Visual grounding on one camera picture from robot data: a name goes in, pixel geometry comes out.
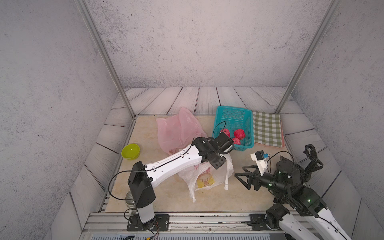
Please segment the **pink white striped bag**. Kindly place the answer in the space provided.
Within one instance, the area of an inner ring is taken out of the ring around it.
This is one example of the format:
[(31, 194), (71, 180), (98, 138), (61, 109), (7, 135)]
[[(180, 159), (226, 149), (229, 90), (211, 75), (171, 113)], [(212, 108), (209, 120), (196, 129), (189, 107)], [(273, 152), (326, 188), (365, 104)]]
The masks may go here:
[(233, 175), (233, 160), (230, 154), (224, 155), (226, 162), (217, 170), (208, 162), (194, 165), (178, 173), (188, 186), (193, 203), (196, 202), (195, 192), (210, 190), (216, 186), (224, 185), (224, 190), (229, 189), (229, 178)]

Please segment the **pink plastic bag apple print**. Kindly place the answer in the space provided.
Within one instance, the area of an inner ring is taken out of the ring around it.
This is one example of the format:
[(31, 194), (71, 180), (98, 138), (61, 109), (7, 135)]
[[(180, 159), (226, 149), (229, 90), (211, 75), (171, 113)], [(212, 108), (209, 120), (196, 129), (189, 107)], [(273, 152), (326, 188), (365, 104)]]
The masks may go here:
[(188, 109), (182, 107), (179, 113), (168, 118), (157, 118), (158, 143), (161, 149), (173, 155), (190, 145), (194, 138), (207, 137), (200, 122)]

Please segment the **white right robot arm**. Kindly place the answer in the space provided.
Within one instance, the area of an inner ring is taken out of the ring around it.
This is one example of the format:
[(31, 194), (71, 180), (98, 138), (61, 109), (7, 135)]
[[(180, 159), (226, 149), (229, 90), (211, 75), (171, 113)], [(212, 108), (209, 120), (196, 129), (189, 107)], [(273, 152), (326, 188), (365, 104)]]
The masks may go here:
[(348, 240), (350, 237), (334, 218), (325, 201), (305, 184), (312, 173), (321, 170), (324, 164), (317, 156), (316, 148), (306, 145), (304, 154), (311, 161), (305, 168), (285, 157), (276, 164), (270, 173), (271, 156), (258, 151), (251, 155), (253, 166), (244, 166), (243, 172), (235, 177), (249, 190), (266, 188), (274, 196), (274, 204), (266, 211), (265, 222), (268, 229), (285, 232), (289, 239), (316, 240), (311, 231), (305, 228), (285, 207), (289, 205), (305, 218), (324, 240)]

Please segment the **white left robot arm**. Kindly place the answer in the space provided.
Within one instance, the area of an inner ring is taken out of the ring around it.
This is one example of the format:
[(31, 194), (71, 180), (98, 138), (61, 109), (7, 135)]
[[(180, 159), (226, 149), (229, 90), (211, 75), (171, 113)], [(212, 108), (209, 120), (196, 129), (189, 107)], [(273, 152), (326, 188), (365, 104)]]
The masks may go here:
[(226, 161), (226, 156), (234, 149), (234, 141), (225, 133), (216, 138), (194, 138), (192, 143), (178, 153), (161, 161), (144, 165), (135, 163), (128, 179), (130, 192), (143, 224), (156, 218), (153, 202), (156, 199), (154, 188), (171, 176), (195, 165), (208, 162), (216, 170)]

